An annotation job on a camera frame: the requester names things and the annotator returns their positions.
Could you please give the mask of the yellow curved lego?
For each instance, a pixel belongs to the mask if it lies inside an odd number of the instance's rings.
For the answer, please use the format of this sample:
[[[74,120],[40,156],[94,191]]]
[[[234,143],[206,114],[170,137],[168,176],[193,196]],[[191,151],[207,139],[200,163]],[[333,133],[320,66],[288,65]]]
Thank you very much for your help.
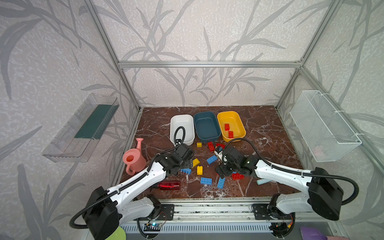
[[[198,166],[200,164],[200,161],[196,158],[193,160],[193,168]]]

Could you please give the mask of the yellow lego brick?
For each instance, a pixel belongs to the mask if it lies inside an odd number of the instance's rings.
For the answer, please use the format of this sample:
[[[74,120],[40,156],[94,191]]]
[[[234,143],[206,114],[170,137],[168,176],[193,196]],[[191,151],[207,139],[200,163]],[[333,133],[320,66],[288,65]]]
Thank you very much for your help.
[[[197,166],[197,175],[202,176],[203,175],[203,166]]]

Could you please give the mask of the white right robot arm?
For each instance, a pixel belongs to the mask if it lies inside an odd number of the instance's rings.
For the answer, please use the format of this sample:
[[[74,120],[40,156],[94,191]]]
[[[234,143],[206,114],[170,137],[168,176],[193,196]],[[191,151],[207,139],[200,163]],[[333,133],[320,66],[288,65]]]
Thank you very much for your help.
[[[322,168],[301,170],[276,164],[265,159],[249,141],[255,154],[245,156],[227,143],[217,147],[215,155],[221,160],[215,171],[220,178],[239,173],[277,182],[297,190],[294,194],[274,194],[267,207],[272,219],[282,219],[295,213],[316,213],[320,217],[337,221],[343,205],[355,200],[360,188],[356,181],[330,175]]]

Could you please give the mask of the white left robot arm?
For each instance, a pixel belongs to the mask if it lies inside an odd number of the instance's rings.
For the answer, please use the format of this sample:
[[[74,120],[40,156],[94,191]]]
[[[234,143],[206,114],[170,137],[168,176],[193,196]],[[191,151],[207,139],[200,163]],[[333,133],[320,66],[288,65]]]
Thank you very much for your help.
[[[127,181],[105,190],[95,189],[86,207],[70,220],[73,229],[88,229],[95,240],[106,240],[121,223],[152,214],[159,201],[153,197],[135,200],[149,187],[163,181],[192,163],[194,151],[186,144],[157,153],[147,168]]]

